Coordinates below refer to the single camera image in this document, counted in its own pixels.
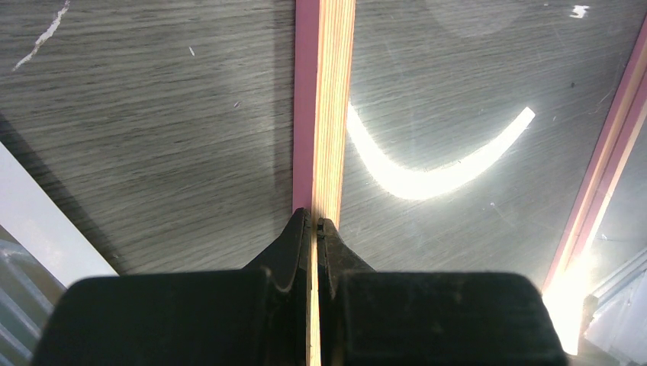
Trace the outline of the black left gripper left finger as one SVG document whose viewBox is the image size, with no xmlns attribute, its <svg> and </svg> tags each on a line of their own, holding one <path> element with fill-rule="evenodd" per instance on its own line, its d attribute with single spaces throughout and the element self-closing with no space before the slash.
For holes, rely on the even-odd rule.
<svg viewBox="0 0 647 366">
<path fill-rule="evenodd" d="M 86 278 L 48 319 L 34 365 L 303 365 L 311 216 L 236 270 Z"/>
</svg>

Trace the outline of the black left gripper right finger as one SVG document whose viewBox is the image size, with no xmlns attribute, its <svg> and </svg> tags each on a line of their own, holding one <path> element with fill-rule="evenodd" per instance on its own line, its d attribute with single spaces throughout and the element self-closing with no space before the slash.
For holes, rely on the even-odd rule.
<svg viewBox="0 0 647 366">
<path fill-rule="evenodd" d="M 549 312 L 510 272 L 376 271 L 317 224 L 325 365 L 566 365 Z"/>
</svg>

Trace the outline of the pink wooden picture frame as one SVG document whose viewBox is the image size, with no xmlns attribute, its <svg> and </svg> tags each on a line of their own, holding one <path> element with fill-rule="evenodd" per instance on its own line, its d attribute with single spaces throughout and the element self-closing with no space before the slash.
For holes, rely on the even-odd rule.
<svg viewBox="0 0 647 366">
<path fill-rule="evenodd" d="M 314 225 L 308 264 L 308 328 L 305 334 L 308 365 L 325 365 L 321 356 L 317 224 L 331 220 L 340 232 L 343 182 L 351 97 L 352 59 L 355 40 L 356 4 L 359 1 L 299 1 L 296 4 L 295 153 L 294 204 L 311 209 Z M 591 212 L 598 194 L 597 174 L 606 162 L 605 146 L 613 139 L 611 130 L 626 121 L 636 102 L 646 58 L 646 16 L 620 83 L 619 98 L 612 104 L 578 193 L 565 233 L 551 265 L 551 276 L 536 286 L 571 364 L 572 356 L 563 333 L 568 321 L 579 318 L 568 306 L 579 304 L 586 287 L 577 279 L 579 265 L 574 244 L 581 223 Z M 356 250 L 359 257 L 376 271 Z"/>
</svg>

